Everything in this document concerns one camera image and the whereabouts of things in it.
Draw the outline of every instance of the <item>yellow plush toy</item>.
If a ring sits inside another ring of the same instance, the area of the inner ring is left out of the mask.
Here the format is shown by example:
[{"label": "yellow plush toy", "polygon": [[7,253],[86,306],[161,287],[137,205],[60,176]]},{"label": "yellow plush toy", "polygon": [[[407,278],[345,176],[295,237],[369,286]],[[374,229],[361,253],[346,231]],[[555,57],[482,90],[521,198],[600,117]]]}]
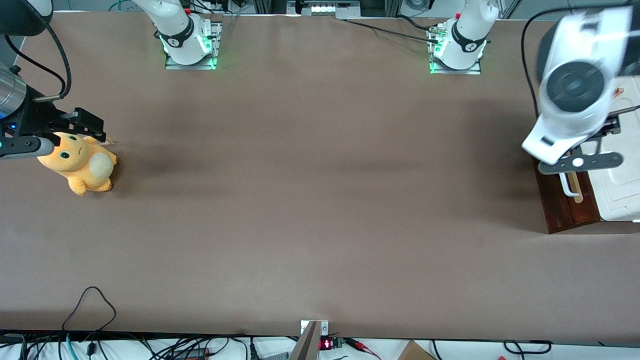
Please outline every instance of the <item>yellow plush toy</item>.
[{"label": "yellow plush toy", "polygon": [[107,192],[111,190],[109,176],[118,158],[96,145],[96,139],[67,133],[55,133],[60,137],[60,146],[46,156],[39,156],[42,165],[69,180],[74,193],[84,196],[87,190]]}]

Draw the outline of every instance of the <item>white floor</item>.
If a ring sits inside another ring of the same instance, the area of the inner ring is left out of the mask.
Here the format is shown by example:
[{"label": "white floor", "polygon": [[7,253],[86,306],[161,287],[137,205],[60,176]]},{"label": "white floor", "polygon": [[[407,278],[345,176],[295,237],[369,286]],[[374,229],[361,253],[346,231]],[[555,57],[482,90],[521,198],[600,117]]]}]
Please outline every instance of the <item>white floor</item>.
[{"label": "white floor", "polygon": [[[247,345],[248,338],[239,338]],[[359,339],[371,350],[376,352],[382,360],[396,360],[407,340],[381,340],[381,339]],[[175,343],[170,340],[149,341],[154,350],[160,350]],[[431,342],[418,340],[417,343],[434,357]],[[88,342],[72,343],[74,352],[79,360],[87,360],[86,346]],[[210,351],[217,351],[225,344],[225,339],[215,339],[210,342]],[[295,346],[295,342],[287,338],[254,338],[254,344],[260,358],[290,352]],[[497,360],[503,356],[506,360],[522,360],[520,356],[510,354],[504,350],[502,343],[498,342],[476,342],[476,341],[437,341],[438,351],[442,360]],[[546,345],[521,344],[524,350],[539,351]],[[151,357],[149,351],[139,342],[133,340],[111,340],[102,341],[102,347],[108,360],[147,360]],[[62,343],[62,360],[73,360],[66,344]],[[14,345],[0,349],[0,359],[18,360],[20,359],[20,345]],[[348,356],[346,360],[376,360],[375,357],[357,352],[350,347],[320,352],[320,360],[333,360],[342,356]],[[227,347],[219,354],[211,357],[212,360],[229,359],[243,360],[245,350],[242,344],[229,341]],[[103,360],[104,357],[98,351],[92,359]],[[640,359],[640,348],[616,348],[616,347],[595,347],[576,345],[553,345],[552,350],[544,355],[526,355],[526,360],[638,360]],[[58,344],[50,343],[44,348],[40,355],[40,360],[60,360],[58,357]]]}]

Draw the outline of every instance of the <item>green cable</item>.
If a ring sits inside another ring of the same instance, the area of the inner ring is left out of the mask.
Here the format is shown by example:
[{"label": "green cable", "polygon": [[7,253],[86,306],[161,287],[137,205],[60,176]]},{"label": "green cable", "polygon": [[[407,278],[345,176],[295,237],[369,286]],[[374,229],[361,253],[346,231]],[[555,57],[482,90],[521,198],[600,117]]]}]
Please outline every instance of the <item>green cable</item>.
[{"label": "green cable", "polygon": [[73,357],[74,360],[79,360],[78,356],[76,355],[76,352],[74,351],[74,348],[71,347],[71,339],[69,339],[69,334],[67,334],[67,347],[69,348],[69,352],[71,353],[71,357]]}]

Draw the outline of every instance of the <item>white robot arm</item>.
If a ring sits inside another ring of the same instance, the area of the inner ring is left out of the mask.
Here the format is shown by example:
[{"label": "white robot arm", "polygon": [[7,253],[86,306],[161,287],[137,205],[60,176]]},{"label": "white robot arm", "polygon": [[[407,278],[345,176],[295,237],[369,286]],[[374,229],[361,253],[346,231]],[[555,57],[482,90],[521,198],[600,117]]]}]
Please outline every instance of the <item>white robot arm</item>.
[{"label": "white robot arm", "polygon": [[495,0],[465,0],[460,17],[444,23],[446,36],[433,56],[452,69],[470,68],[482,55],[498,14]]},{"label": "white robot arm", "polygon": [[192,65],[211,53],[207,39],[211,34],[211,21],[194,13],[187,15],[180,0],[132,1],[149,15],[164,50],[176,63]]},{"label": "white robot arm", "polygon": [[[632,16],[631,6],[575,13],[562,18],[552,33],[540,82],[540,117],[522,143],[544,167],[556,164],[605,126],[614,78],[628,50]],[[619,166],[618,158],[608,167]],[[578,164],[582,166],[566,171],[588,170],[581,161]]]}]

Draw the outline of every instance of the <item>metal cylinder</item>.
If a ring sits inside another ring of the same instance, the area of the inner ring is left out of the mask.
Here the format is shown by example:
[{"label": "metal cylinder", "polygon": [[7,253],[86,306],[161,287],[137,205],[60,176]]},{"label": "metal cylinder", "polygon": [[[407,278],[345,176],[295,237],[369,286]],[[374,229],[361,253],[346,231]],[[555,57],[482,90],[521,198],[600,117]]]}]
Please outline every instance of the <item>metal cylinder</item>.
[{"label": "metal cylinder", "polygon": [[27,84],[0,63],[0,119],[11,115],[22,105],[27,95]]}]

